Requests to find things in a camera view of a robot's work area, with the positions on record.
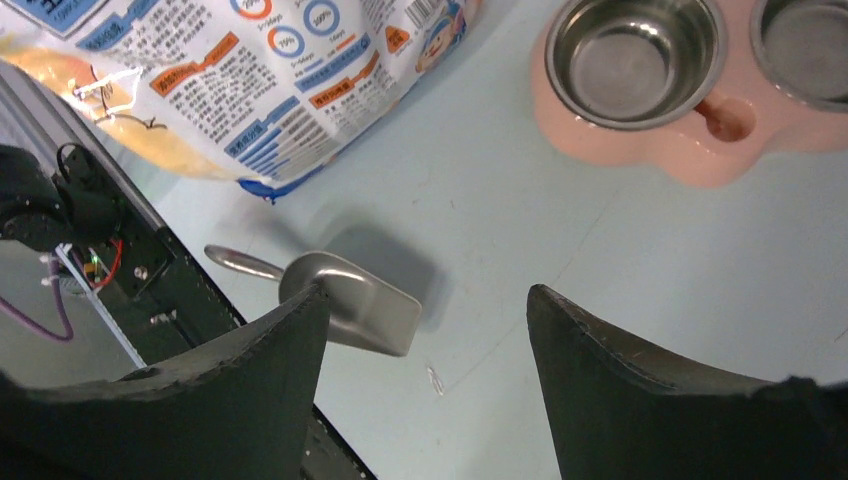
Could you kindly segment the pet food bag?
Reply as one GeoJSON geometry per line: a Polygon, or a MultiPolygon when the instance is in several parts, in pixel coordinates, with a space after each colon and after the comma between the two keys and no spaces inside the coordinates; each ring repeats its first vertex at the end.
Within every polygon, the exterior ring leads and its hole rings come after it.
{"type": "Polygon", "coordinates": [[[462,40],[477,1],[5,1],[1,57],[173,173],[269,199],[462,40]]]}

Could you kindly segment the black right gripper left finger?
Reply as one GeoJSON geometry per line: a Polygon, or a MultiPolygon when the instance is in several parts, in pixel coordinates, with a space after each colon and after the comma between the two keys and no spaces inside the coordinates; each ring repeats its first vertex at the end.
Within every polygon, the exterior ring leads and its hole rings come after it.
{"type": "Polygon", "coordinates": [[[115,381],[1,381],[5,479],[295,479],[328,336],[309,287],[115,381]]]}

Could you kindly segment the metal food scoop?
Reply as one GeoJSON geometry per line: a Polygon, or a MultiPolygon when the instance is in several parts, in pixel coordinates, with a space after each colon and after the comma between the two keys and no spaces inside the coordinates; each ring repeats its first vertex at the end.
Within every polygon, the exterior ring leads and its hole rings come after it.
{"type": "Polygon", "coordinates": [[[208,244],[216,264],[278,284],[278,297],[311,285],[329,298],[328,341],[392,357],[408,355],[422,313],[421,303],[357,264],[326,251],[309,251],[279,267],[247,253],[208,244]]]}

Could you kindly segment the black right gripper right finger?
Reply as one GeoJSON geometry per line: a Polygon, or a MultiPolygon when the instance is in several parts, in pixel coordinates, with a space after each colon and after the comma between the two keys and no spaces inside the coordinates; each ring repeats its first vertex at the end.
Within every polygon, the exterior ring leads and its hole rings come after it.
{"type": "Polygon", "coordinates": [[[847,386],[761,380],[686,358],[550,287],[529,340],[564,479],[843,479],[847,386]]]}

